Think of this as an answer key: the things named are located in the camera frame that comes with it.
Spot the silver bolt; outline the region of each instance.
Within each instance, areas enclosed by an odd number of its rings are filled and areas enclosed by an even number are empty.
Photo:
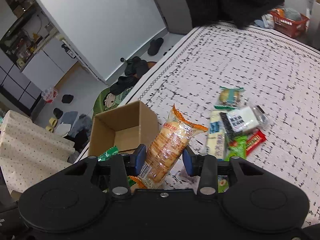
[[[126,194],[128,189],[126,187],[115,187],[112,189],[112,192],[118,196]]]
[[[212,195],[216,193],[216,190],[213,187],[202,187],[200,192],[204,195]]]
[[[160,197],[169,197],[169,194],[166,192],[160,193]]]

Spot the red plastic basket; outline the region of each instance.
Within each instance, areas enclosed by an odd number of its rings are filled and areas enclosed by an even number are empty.
[[[281,32],[291,38],[296,38],[306,31],[306,24],[309,20],[301,14],[301,21],[293,21],[284,17],[279,16],[275,11],[271,11],[270,14],[273,16],[275,22],[275,30]]]

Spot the red snack package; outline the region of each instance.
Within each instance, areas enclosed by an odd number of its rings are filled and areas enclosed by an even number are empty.
[[[260,143],[266,141],[266,136],[258,130],[254,135],[252,135],[248,140],[247,140],[247,149],[246,149],[246,154],[247,156],[252,152]]]

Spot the beige dotted fabric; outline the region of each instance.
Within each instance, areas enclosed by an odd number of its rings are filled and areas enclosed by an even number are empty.
[[[50,133],[14,111],[1,125],[0,165],[9,191],[27,188],[70,166],[74,142]]]

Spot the bed sheet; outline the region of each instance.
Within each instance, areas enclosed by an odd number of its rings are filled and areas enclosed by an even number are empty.
[[[208,126],[219,86],[245,88],[242,104],[270,117],[268,141],[248,160],[300,187],[310,200],[305,226],[320,222],[320,55],[276,31],[221,22],[193,29],[145,74],[121,105],[141,100],[164,124],[173,103],[191,122]],[[205,151],[206,134],[189,145]],[[197,188],[178,160],[164,188]]]

